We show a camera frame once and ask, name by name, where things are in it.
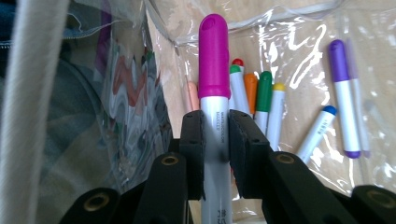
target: orange marker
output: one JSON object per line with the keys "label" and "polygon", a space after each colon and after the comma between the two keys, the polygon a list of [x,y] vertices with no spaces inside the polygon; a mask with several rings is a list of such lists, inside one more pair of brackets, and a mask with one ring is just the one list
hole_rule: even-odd
{"label": "orange marker", "polygon": [[250,109],[250,116],[256,112],[256,95],[259,80],[254,74],[248,73],[244,76],[245,88],[247,90],[247,102]]}
{"label": "orange marker", "polygon": [[190,95],[192,110],[199,110],[197,85],[195,85],[195,83],[192,81],[187,82],[187,85],[189,86],[189,95]]}

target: magenta marker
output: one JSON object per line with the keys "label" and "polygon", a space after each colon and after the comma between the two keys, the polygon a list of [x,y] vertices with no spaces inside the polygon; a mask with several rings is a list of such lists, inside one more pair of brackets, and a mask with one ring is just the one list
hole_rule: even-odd
{"label": "magenta marker", "polygon": [[202,223],[232,223],[228,152],[228,103],[231,90],[226,21],[217,14],[206,16],[201,22],[198,40],[198,97],[205,116]]}
{"label": "magenta marker", "polygon": [[334,40],[329,46],[329,54],[332,81],[334,82],[341,121],[344,151],[349,158],[356,159],[361,155],[361,146],[344,43],[338,39]]}

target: green marker cap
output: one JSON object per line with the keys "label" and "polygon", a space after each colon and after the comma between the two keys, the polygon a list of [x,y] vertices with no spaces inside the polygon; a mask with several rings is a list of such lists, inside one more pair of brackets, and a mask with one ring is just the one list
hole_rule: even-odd
{"label": "green marker cap", "polygon": [[241,68],[239,67],[239,65],[236,65],[236,64],[231,65],[230,74],[237,73],[237,72],[241,72]]}
{"label": "green marker cap", "polygon": [[260,74],[257,89],[256,110],[269,112],[272,98],[272,74],[268,71]]}

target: white strap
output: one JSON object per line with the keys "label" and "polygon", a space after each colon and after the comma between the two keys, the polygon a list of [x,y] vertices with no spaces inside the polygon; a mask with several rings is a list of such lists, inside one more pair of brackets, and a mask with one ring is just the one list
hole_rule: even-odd
{"label": "white strap", "polygon": [[50,94],[68,4],[18,1],[2,114],[0,223],[35,223]]}

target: clamp jaw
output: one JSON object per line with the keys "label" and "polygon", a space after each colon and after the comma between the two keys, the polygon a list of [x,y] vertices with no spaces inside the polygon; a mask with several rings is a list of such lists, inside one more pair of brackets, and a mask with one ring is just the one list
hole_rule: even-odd
{"label": "clamp jaw", "polygon": [[[81,195],[61,224],[192,223],[189,200],[204,193],[203,113],[183,118],[181,136],[152,164],[148,179],[119,195],[93,189]],[[292,153],[274,152],[253,119],[230,110],[230,164],[241,197],[262,199],[267,223],[394,223],[396,194],[358,186],[350,197],[326,188]]]}

